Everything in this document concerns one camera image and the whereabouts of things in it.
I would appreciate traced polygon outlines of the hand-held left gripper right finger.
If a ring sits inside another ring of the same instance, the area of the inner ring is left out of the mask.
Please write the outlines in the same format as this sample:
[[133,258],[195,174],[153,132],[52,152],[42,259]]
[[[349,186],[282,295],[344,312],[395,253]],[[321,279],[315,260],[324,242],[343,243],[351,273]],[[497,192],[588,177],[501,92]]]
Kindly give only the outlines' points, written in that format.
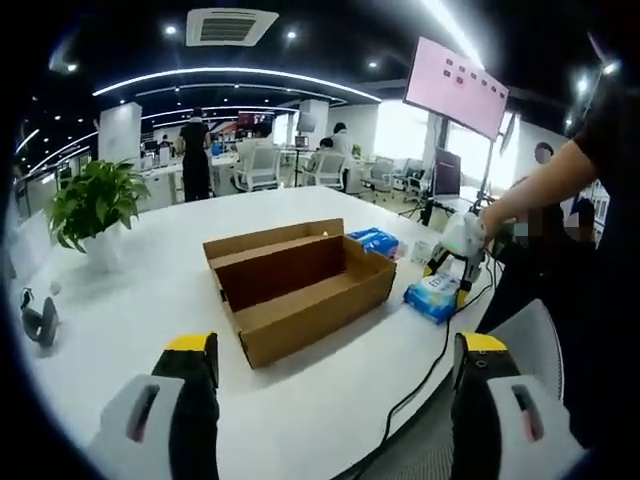
[[562,401],[497,338],[458,333],[453,373],[453,479],[562,479],[583,457]]

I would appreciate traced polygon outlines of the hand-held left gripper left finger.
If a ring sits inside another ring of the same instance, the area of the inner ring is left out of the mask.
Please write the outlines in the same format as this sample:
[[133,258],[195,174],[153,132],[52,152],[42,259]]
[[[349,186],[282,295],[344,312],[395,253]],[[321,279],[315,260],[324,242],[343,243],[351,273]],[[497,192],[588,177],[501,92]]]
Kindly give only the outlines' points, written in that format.
[[217,479],[218,336],[182,335],[102,410],[92,462],[106,479]]

